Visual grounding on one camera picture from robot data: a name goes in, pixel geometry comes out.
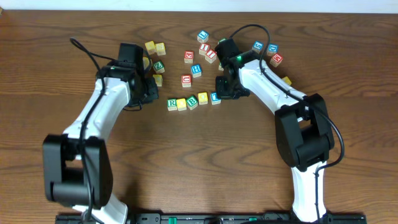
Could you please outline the green B block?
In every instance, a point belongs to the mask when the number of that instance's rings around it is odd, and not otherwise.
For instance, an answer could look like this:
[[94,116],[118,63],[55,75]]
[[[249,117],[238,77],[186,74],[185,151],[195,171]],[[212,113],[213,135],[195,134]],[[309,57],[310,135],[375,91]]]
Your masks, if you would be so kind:
[[186,103],[190,110],[194,110],[198,106],[198,100],[193,95],[186,99]]

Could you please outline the red U block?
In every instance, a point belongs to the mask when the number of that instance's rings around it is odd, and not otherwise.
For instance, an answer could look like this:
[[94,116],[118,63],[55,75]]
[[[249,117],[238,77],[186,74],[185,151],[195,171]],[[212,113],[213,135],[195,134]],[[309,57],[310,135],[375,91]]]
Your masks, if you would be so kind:
[[183,88],[190,88],[192,86],[192,76],[191,75],[182,75],[181,82],[182,82]]

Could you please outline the green R block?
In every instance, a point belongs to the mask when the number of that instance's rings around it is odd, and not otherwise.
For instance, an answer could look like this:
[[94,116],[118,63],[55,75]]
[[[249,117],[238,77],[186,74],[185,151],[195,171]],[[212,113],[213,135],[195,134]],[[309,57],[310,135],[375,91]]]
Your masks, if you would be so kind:
[[168,99],[168,100],[167,100],[167,109],[168,109],[169,111],[178,110],[178,107],[177,107],[177,100],[176,100],[175,98],[172,98],[172,99]]

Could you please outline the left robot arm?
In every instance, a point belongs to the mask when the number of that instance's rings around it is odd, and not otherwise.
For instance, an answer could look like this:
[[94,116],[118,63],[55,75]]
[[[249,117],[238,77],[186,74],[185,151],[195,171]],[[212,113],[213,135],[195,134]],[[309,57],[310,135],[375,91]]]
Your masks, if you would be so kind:
[[126,223],[128,207],[113,194],[106,141],[122,110],[137,111],[159,97],[150,63],[116,61],[96,74],[77,119],[43,141],[45,196],[80,211],[80,223]]

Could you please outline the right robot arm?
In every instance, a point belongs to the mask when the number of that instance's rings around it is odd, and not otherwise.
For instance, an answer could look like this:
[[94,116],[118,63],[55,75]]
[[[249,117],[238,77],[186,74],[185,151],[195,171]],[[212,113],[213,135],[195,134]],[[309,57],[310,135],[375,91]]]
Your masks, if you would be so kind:
[[295,90],[257,52],[241,52],[233,39],[219,42],[215,52],[224,69],[215,81],[217,97],[236,100],[253,93],[268,107],[278,152],[292,171],[293,213],[301,222],[320,221],[326,215],[323,170],[335,144],[324,99]]

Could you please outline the yellow O block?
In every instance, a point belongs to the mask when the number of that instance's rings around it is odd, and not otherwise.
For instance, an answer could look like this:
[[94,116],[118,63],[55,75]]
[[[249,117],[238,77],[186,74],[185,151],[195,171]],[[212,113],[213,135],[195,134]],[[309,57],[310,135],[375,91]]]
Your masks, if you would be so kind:
[[187,109],[187,101],[185,98],[180,98],[176,100],[177,103],[177,110],[184,111]]
[[208,94],[207,92],[198,93],[198,103],[200,105],[205,105],[208,103]]

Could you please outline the blue T block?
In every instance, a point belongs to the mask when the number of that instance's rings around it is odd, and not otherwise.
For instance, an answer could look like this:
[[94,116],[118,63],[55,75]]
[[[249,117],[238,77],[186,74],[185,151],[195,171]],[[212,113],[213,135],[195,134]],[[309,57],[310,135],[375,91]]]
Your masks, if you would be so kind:
[[211,93],[211,104],[217,105],[221,103],[221,99],[217,97],[216,92]]

